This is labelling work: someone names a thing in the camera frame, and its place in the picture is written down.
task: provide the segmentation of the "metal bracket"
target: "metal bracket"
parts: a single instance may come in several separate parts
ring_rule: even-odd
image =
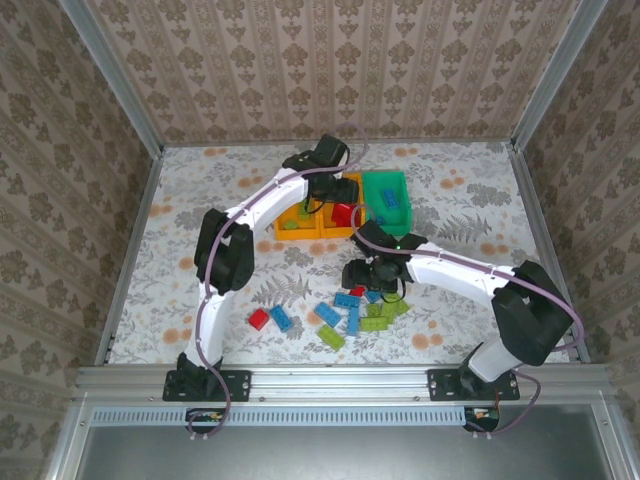
[[[220,372],[224,382],[229,388],[231,401],[248,402],[251,393],[251,370],[222,370]],[[162,400],[165,402],[224,402],[224,392],[217,387],[213,392],[203,397],[201,392],[192,389],[176,389],[176,385],[182,383],[180,376],[183,373],[179,370],[171,370],[167,373],[165,386],[162,390]]]
[[[451,402],[459,400],[494,402],[499,395],[500,400],[520,400],[518,381],[512,372],[505,372],[495,382],[488,383],[486,388],[470,396],[462,389],[460,372],[457,368],[438,368],[427,370],[429,395],[432,402]]]

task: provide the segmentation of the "lego brick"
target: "lego brick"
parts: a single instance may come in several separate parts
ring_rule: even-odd
[[[388,326],[387,317],[363,317],[360,319],[360,330],[363,332],[386,330]]]
[[[380,313],[381,308],[377,303],[370,303],[367,305],[367,317],[379,317]]]
[[[285,230],[295,230],[296,228],[298,228],[298,222],[296,222],[295,220],[291,219],[284,222]]]
[[[347,295],[346,293],[336,293],[333,306],[339,308],[358,308],[360,307],[360,297]]]
[[[380,316],[385,317],[388,323],[393,323],[396,316],[396,305],[394,303],[383,303],[380,309]]]
[[[357,335],[360,326],[360,312],[357,308],[349,310],[349,319],[347,321],[347,335]]]
[[[383,296],[384,299],[389,303],[394,303],[400,300],[400,295],[398,295],[397,293],[385,293]]]
[[[317,335],[336,352],[344,346],[344,338],[338,335],[329,325],[323,325],[322,328],[318,330]]]
[[[298,216],[300,218],[309,218],[309,212],[307,211],[307,209],[305,208],[305,204],[306,202],[300,202],[298,204]]]
[[[367,290],[366,292],[364,292],[364,296],[367,297],[369,303],[375,303],[380,300],[380,292],[372,292],[370,290]]]
[[[331,221],[336,227],[348,227],[351,225],[351,212],[356,208],[355,205],[346,205],[344,203],[336,203],[331,212]]]
[[[384,197],[384,201],[387,204],[387,208],[389,208],[390,210],[395,210],[399,207],[398,199],[393,193],[393,190],[391,190],[390,188],[385,188],[382,191],[382,196]]]
[[[269,314],[261,308],[253,312],[249,317],[249,325],[251,325],[256,330],[262,330],[262,327],[264,327],[268,321]]]
[[[280,331],[282,333],[285,333],[293,328],[293,322],[287,316],[287,314],[284,313],[284,310],[280,305],[276,305],[275,307],[273,307],[271,310],[269,310],[269,313],[275,320],[278,327],[280,327]]]
[[[407,313],[411,307],[397,293],[390,293],[384,296],[385,300],[395,305],[396,315]]]
[[[340,314],[324,302],[320,302],[313,311],[331,327],[340,323]]]
[[[349,295],[353,295],[354,297],[361,297],[364,294],[364,287],[356,287],[353,290],[349,290]]]
[[[396,303],[396,316],[402,315],[403,313],[407,313],[411,307],[404,300],[398,300]]]

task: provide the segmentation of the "gray panel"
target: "gray panel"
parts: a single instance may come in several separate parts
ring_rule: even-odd
[[[460,427],[92,428],[78,478],[610,479],[589,407],[537,407],[491,440]]]

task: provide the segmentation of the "red lego brick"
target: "red lego brick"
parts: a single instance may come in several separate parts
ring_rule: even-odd
[[[262,330],[267,322],[269,321],[269,314],[259,308],[249,317],[249,324],[254,327],[256,330]]]
[[[361,297],[362,295],[364,295],[364,287],[356,287],[353,290],[350,290],[349,295]]]
[[[349,227],[351,226],[351,213],[355,205],[347,205],[345,203],[336,203],[333,206],[333,212],[331,212],[331,221],[336,224],[337,227]],[[356,217],[356,226],[360,226],[360,219]]]

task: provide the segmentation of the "vent grille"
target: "vent grille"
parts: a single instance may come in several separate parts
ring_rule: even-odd
[[[91,426],[185,426],[186,407],[98,407]],[[234,407],[229,426],[464,425],[464,407]],[[194,422],[194,425],[210,423]]]

